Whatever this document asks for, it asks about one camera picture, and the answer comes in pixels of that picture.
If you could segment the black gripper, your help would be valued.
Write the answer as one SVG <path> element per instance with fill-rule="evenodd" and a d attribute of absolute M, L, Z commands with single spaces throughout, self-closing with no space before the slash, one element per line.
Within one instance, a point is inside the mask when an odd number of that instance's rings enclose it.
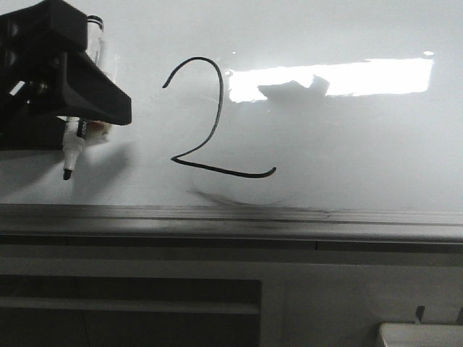
<path fill-rule="evenodd" d="M 84 53 L 86 14 L 41 1 L 1 16 L 1 147 L 58 147 L 61 116 L 125 126 L 131 98 Z"/>

